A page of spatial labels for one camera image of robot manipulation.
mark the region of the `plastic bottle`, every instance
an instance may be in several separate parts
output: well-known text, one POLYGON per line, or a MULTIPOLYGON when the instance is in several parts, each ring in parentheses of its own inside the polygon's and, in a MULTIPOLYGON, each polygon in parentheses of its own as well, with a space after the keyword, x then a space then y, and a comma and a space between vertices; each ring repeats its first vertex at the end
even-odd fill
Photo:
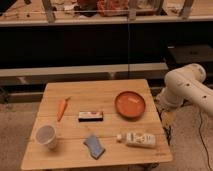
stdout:
POLYGON ((156 137, 149 133, 128 132, 126 134, 117 135, 118 142, 124 142, 127 146, 155 148, 156 137))

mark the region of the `cable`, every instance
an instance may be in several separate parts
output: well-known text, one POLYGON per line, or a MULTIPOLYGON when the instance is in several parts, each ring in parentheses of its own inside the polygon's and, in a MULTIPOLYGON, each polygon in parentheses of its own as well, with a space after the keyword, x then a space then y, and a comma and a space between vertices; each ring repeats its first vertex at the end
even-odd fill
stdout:
POLYGON ((210 165, 210 161, 209 161, 209 152, 208 152, 208 149, 206 147, 206 144, 205 144, 205 142, 203 140, 203 136, 202 136, 202 133, 201 133, 201 128, 202 128, 202 125, 203 125, 203 118, 202 118, 202 114, 201 113, 202 113, 202 111, 201 111, 201 109, 199 109, 199 116, 200 116, 199 135, 200 135, 200 139, 201 139, 201 142, 203 144, 203 147, 204 147, 204 149, 206 151, 208 168, 209 168, 210 171, 213 171, 212 168, 211 168, 211 165, 210 165))

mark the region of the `white cup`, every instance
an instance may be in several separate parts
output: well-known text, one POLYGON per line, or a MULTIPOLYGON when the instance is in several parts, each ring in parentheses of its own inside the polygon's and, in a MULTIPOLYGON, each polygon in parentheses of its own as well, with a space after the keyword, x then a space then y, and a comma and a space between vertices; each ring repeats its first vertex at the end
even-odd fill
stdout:
POLYGON ((49 149, 54 149, 57 145, 56 131, 51 125, 44 125, 36 132, 35 140, 49 149))

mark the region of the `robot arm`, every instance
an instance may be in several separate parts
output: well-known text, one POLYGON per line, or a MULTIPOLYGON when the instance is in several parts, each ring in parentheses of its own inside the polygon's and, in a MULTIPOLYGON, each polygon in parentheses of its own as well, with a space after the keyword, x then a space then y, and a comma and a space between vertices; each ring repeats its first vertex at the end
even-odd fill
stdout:
POLYGON ((186 99, 213 116, 213 90, 202 84, 205 78, 206 72, 198 64, 168 72, 165 76, 166 88, 157 96, 159 105, 171 110, 180 107, 186 99))

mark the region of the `carrot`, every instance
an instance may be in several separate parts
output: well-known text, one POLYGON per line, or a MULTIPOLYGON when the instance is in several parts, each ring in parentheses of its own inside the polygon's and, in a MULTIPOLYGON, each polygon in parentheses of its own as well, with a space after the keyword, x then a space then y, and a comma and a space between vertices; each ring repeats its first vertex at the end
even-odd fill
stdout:
POLYGON ((58 107, 58 113, 57 113, 57 121, 60 122, 63 115, 64 115, 64 111, 66 110, 67 108, 67 105, 68 105, 68 100, 70 99, 69 98, 66 98, 66 99, 63 99, 60 101, 59 103, 59 107, 58 107))

